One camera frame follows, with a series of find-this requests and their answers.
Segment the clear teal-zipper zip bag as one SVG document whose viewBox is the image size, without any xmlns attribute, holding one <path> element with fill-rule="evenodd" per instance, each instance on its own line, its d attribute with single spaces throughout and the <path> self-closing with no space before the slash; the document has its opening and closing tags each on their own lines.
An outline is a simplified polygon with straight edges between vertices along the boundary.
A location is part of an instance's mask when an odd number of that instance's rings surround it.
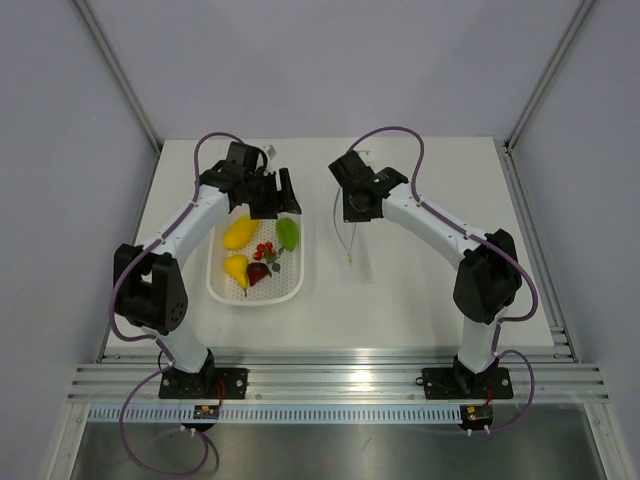
<svg viewBox="0 0 640 480">
<path fill-rule="evenodd" d="M 338 267 L 342 280 L 370 285 L 374 282 L 366 235 L 357 223 L 348 223 L 343 219 L 343 193 L 338 188 L 332 206 L 332 226 L 337 238 L 339 252 Z"/>
</svg>

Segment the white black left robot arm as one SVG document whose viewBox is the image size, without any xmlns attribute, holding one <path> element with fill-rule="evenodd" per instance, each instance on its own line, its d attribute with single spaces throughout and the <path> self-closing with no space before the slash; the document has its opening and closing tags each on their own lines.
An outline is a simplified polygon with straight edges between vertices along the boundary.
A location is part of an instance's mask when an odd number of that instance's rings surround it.
<svg viewBox="0 0 640 480">
<path fill-rule="evenodd" d="M 248 372 L 219 368 L 215 356 L 188 325 L 185 262 L 207 234 L 237 207 L 251 218 L 276 220 L 301 214 L 288 168 L 270 172 L 258 147 L 230 143 L 224 159 L 196 171 L 194 192 L 183 209 L 140 245 L 114 253 L 109 320 L 124 318 L 140 329 L 139 340 L 156 343 L 167 360 L 160 370 L 162 399 L 242 399 Z"/>
</svg>

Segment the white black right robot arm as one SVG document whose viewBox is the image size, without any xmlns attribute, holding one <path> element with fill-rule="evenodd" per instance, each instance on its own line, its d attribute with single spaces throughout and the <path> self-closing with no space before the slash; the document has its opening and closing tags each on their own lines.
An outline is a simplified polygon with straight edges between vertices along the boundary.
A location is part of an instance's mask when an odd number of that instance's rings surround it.
<svg viewBox="0 0 640 480">
<path fill-rule="evenodd" d="M 499 365 L 496 353 L 522 274 L 513 237 L 464 227 L 444 210 L 426 205 L 409 179 L 391 167 L 379 172 L 349 151 L 329 165 L 342 190 L 346 222 L 385 219 L 438 252 L 456 273 L 452 298 L 463 315 L 462 339 L 451 367 L 451 386 L 464 398 L 480 397 Z"/>
</svg>

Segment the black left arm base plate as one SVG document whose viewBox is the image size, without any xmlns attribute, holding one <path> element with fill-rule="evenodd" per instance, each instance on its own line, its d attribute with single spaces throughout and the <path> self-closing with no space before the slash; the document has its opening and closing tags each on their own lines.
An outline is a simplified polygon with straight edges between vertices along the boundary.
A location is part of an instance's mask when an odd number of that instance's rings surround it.
<svg viewBox="0 0 640 480">
<path fill-rule="evenodd" d="M 170 400 L 243 400 L 249 371 L 213 367 L 199 373 L 170 369 L 162 374 L 158 396 Z"/>
</svg>

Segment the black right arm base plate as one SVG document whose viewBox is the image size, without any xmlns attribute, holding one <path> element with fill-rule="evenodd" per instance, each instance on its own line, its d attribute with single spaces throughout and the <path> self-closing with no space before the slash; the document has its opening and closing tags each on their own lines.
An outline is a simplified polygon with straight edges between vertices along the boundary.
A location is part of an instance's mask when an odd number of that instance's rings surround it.
<svg viewBox="0 0 640 480">
<path fill-rule="evenodd" d="M 453 367 L 424 368 L 415 379 L 427 400 L 510 400 L 514 398 L 509 371 L 497 367 L 468 374 Z"/>
</svg>

